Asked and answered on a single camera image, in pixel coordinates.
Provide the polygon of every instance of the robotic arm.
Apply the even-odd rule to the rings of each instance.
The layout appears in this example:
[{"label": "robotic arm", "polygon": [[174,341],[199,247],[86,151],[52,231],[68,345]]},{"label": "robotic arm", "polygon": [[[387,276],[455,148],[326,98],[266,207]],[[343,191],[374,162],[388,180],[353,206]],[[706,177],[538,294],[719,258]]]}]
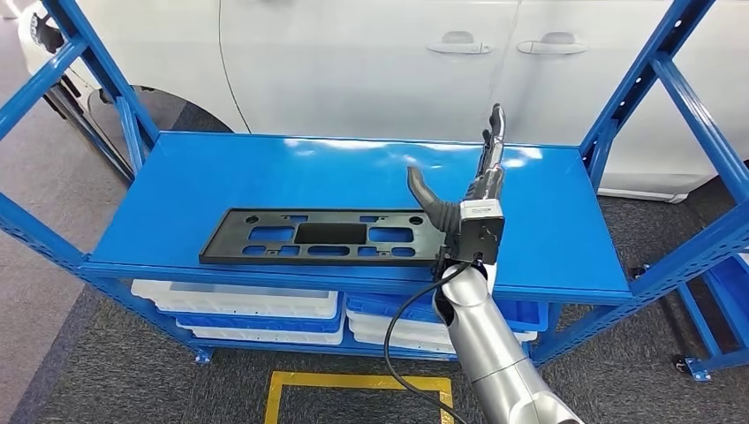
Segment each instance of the robotic arm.
[{"label": "robotic arm", "polygon": [[419,170],[408,169],[409,189],[435,228],[446,234],[440,276],[459,272],[437,289],[434,308],[448,328],[458,361],[489,423],[583,424],[520,348],[482,272],[484,266],[496,264],[504,227],[499,205],[504,112],[499,104],[492,109],[489,123],[492,130],[483,133],[479,169],[463,201],[439,200]]}]

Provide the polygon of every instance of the yellow floor marking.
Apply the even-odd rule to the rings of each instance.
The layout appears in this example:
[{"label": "yellow floor marking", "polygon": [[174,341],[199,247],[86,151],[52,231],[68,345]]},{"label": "yellow floor marking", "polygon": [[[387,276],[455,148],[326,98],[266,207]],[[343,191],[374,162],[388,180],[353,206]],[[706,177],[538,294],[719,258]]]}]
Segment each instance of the yellow floor marking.
[{"label": "yellow floor marking", "polygon": [[[404,377],[405,380],[418,389],[438,391],[440,400],[452,406],[452,384],[446,377]],[[264,424],[278,424],[278,410],[281,407],[281,391],[287,386],[331,387],[335,389],[390,389],[405,390],[399,382],[390,375],[347,375],[347,374],[316,374],[289,373],[274,371],[270,377],[268,390],[268,405],[265,410]],[[440,410],[441,424],[453,424],[452,417]]]}]

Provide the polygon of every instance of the silver robot arm segment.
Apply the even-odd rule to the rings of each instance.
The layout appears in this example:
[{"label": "silver robot arm segment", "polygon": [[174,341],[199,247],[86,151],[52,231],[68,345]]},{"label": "silver robot arm segment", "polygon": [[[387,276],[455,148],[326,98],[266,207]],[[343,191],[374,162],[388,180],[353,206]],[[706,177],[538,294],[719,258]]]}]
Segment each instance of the silver robot arm segment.
[{"label": "silver robot arm segment", "polygon": [[445,284],[434,303],[489,423],[583,424],[541,379],[478,269],[469,267]]}]

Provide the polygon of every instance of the black cable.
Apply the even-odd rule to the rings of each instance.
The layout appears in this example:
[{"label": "black cable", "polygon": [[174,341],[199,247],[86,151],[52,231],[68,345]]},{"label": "black cable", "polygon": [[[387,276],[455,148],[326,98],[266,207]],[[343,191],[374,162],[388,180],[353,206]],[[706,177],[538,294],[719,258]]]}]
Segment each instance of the black cable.
[{"label": "black cable", "polygon": [[458,269],[456,269],[455,272],[452,274],[442,278],[441,280],[434,282],[427,287],[417,291],[413,296],[411,296],[401,307],[396,311],[395,315],[393,315],[393,318],[390,320],[390,325],[388,326],[388,330],[385,332],[385,343],[384,343],[384,351],[385,351],[385,364],[388,365],[388,370],[390,371],[390,375],[393,376],[393,378],[396,379],[397,382],[401,383],[403,387],[407,388],[411,393],[414,393],[418,395],[420,398],[423,398],[424,400],[428,401],[430,404],[435,405],[441,409],[443,409],[448,414],[452,415],[452,418],[455,419],[459,424],[468,424],[463,420],[463,418],[458,415],[458,413],[455,412],[451,407],[444,404],[438,399],[435,399],[431,396],[429,396],[426,392],[423,390],[417,389],[415,386],[404,380],[403,377],[401,377],[393,368],[393,364],[390,362],[390,336],[393,334],[393,329],[396,327],[396,321],[398,318],[400,318],[400,315],[403,314],[405,309],[409,307],[416,299],[420,298],[424,294],[436,289],[437,287],[440,287],[444,284],[447,284],[450,280],[458,276],[461,272],[468,269],[468,267],[471,266],[470,262],[464,262]]}]

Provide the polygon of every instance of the blue crate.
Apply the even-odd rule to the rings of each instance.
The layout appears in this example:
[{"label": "blue crate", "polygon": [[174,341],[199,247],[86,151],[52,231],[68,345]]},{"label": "blue crate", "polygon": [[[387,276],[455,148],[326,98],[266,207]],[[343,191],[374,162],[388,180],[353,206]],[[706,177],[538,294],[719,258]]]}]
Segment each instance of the blue crate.
[{"label": "blue crate", "polygon": [[[346,308],[362,314],[393,316],[408,296],[346,293]],[[549,326],[549,304],[519,300],[495,299],[504,319],[513,331],[546,331]],[[432,294],[416,299],[401,315],[401,319],[421,322],[441,322],[432,309]]]},{"label": "blue crate", "polygon": [[338,294],[336,315],[329,319],[290,318],[239,314],[196,314],[193,312],[161,311],[173,316],[181,325],[189,327],[219,327],[228,329],[270,329],[274,331],[304,331],[335,333],[341,327],[344,295]]},{"label": "blue crate", "polygon": [[734,336],[749,345],[749,266],[733,255],[703,276]]}]

